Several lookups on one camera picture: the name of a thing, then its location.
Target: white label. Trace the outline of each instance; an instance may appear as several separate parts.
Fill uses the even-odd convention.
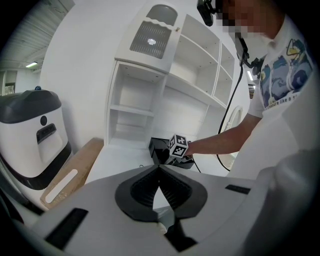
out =
[[[76,169],[70,171],[45,197],[45,201],[50,204],[66,185],[78,174]]]

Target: fiducial marker cube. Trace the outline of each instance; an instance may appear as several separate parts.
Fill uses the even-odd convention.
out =
[[[173,135],[170,139],[170,156],[182,158],[188,149],[187,138],[180,135]]]

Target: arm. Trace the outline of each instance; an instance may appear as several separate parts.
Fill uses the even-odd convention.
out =
[[[189,148],[185,155],[222,155],[237,152],[249,138],[251,132],[260,120],[260,117],[247,114],[237,127],[226,130],[220,134],[189,143]]]

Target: black slot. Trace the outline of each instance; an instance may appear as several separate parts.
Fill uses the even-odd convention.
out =
[[[36,132],[36,141],[38,144],[43,142],[46,138],[48,138],[50,135],[54,134],[56,131],[56,126],[51,123],[47,125],[46,127],[43,127],[42,129],[38,130]]]
[[[45,240],[63,250],[87,214],[88,211],[85,209],[74,208]]]
[[[236,186],[236,185],[228,185],[225,188],[227,190],[231,190],[231,191],[238,192],[238,193],[245,194],[245,195],[248,195],[249,192],[250,192],[250,188],[242,187],[242,186]]]

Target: graphic print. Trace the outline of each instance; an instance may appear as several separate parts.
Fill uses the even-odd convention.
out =
[[[309,60],[305,44],[299,39],[291,39],[284,54],[264,66],[260,90],[265,108],[301,90],[313,71]]]

